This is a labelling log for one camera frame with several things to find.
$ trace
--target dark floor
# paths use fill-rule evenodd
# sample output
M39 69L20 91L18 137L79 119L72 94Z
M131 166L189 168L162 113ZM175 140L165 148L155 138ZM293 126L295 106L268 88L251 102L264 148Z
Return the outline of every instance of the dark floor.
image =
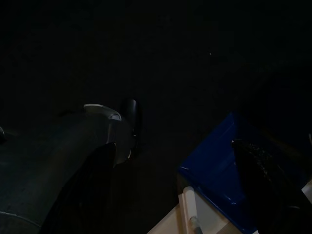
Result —
M206 134L270 72L311 54L311 23L284 1L112 2L77 1L31 26L1 61L0 124L23 132L85 103L137 98L142 153L115 168L111 232L145 234L176 205L177 166Z

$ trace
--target dark carpet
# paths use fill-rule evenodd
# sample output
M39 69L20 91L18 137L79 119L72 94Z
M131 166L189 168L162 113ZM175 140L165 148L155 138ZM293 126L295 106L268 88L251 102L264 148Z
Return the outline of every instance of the dark carpet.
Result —
M108 229L146 234L177 204L176 169L206 134L272 71L309 58L308 15L285 1L44 8L3 53L0 125L24 132L85 103L137 98L141 153L114 170Z

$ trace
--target blue container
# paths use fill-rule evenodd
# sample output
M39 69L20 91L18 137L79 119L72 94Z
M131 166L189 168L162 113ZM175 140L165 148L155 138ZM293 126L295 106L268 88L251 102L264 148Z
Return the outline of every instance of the blue container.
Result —
M229 114L191 153L179 168L179 173L227 217L242 233L256 231L249 205L240 186L235 155L231 141L243 139L269 150L276 156L289 176L302 188L307 178L302 176L285 160L275 146L263 137L256 128L237 114Z

